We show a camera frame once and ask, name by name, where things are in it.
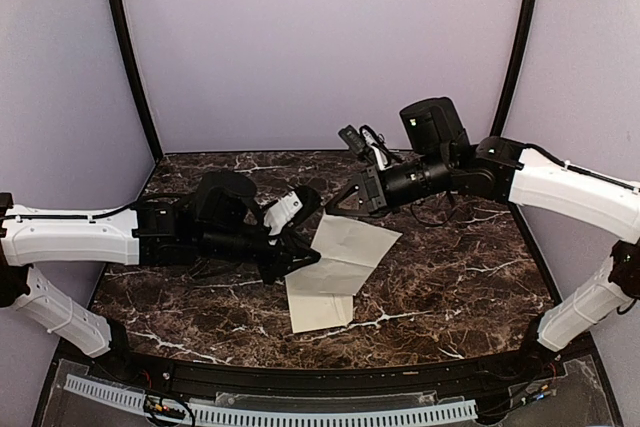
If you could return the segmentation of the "white spare paper sheet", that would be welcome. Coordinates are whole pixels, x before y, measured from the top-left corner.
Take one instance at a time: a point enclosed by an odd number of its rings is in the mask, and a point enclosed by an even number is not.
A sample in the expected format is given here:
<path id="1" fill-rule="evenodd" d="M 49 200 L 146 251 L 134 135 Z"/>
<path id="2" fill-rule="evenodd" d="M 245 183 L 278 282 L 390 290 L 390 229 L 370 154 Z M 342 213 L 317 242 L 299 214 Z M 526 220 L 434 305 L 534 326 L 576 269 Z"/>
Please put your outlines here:
<path id="1" fill-rule="evenodd" d="M 312 242 L 320 260 L 285 278 L 289 292 L 302 295 L 358 293 L 401 233 L 324 214 Z"/>

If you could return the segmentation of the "beige paper envelope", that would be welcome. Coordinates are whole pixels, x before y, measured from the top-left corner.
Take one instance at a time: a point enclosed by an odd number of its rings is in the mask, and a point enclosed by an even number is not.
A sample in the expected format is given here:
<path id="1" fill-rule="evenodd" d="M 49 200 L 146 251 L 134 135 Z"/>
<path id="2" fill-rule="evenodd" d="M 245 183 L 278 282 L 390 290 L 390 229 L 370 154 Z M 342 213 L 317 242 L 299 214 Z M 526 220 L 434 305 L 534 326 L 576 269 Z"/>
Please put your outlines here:
<path id="1" fill-rule="evenodd" d="M 294 334 L 345 327 L 353 321 L 353 297 L 301 290 L 290 274 L 285 279 Z"/>

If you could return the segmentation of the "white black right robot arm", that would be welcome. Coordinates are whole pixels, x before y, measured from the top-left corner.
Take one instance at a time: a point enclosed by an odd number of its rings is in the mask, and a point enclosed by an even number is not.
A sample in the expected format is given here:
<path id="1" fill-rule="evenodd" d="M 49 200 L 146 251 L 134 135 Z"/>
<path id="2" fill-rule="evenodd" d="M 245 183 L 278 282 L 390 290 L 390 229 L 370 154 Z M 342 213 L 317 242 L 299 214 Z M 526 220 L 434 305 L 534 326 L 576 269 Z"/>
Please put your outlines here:
<path id="1" fill-rule="evenodd" d="M 521 381 L 611 312 L 639 299 L 639 185 L 562 161 L 535 144 L 490 136 L 470 143 L 448 97 L 415 102 L 400 118 L 417 159 L 371 163 L 326 205 L 333 216 L 381 217 L 439 193 L 546 209 L 617 238 L 609 257 L 558 306 L 532 321 L 510 360 Z"/>

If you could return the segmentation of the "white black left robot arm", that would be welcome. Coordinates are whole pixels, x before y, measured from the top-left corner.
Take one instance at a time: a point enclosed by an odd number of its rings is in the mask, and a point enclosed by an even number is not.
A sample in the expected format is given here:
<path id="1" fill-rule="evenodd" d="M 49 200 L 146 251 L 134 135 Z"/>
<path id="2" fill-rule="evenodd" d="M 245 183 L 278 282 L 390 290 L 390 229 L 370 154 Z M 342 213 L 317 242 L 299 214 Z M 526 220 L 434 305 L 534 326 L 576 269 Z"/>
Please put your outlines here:
<path id="1" fill-rule="evenodd" d="M 1 196 L 1 305 L 101 359 L 120 383 L 141 374 L 126 329 L 93 314 L 53 286 L 41 262 L 186 266 L 199 259 L 258 268 L 266 285 L 320 260 L 296 231 L 320 206 L 316 190 L 298 186 L 266 205 L 245 175 L 208 172 L 189 194 L 152 194 L 112 210 L 39 210 Z"/>

